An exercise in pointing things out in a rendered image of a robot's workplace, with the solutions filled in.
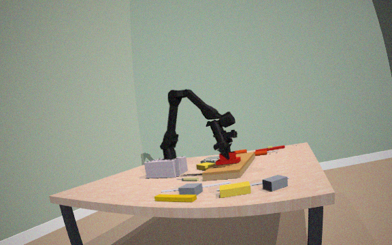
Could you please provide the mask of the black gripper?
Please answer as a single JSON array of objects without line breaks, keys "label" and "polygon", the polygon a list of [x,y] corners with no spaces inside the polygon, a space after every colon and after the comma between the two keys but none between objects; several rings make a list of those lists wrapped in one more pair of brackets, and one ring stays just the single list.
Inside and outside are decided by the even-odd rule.
[{"label": "black gripper", "polygon": [[[224,140],[224,129],[217,131],[214,133],[214,137],[216,138],[217,143],[214,145],[214,149],[217,150],[226,158],[230,159],[229,153],[231,152],[230,146],[233,140],[231,138],[227,138],[227,140]],[[219,149],[220,148],[220,149]]]}]

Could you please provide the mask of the orange panel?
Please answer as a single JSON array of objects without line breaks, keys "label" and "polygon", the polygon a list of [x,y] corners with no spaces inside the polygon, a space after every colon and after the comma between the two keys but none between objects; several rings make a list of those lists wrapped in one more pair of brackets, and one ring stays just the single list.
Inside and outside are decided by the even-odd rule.
[{"label": "orange panel", "polygon": [[239,163],[212,165],[202,173],[203,181],[240,178],[255,158],[255,152],[236,154],[241,157]]}]

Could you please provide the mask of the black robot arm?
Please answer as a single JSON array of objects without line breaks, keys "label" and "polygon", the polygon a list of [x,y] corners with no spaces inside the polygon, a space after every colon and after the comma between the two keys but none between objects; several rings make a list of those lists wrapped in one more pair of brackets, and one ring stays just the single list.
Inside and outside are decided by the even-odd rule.
[{"label": "black robot arm", "polygon": [[[226,112],[226,114],[223,115],[218,113],[217,109],[206,104],[191,90],[171,90],[168,93],[169,114],[167,121],[167,131],[164,135],[163,142],[160,145],[161,150],[163,149],[164,160],[177,158],[176,151],[174,150],[176,143],[178,142],[178,134],[176,134],[176,119],[178,105],[180,104],[183,97],[187,97],[189,100],[191,100],[201,110],[201,113],[206,119],[213,120],[211,122],[208,121],[206,124],[206,127],[211,127],[213,133],[222,130],[223,127],[227,128],[228,126],[235,124],[235,118],[230,112]],[[214,119],[220,120],[216,121]],[[227,140],[227,138],[229,139],[238,137],[238,133],[235,130],[231,130],[231,132],[224,131],[223,134],[224,140]]]}]

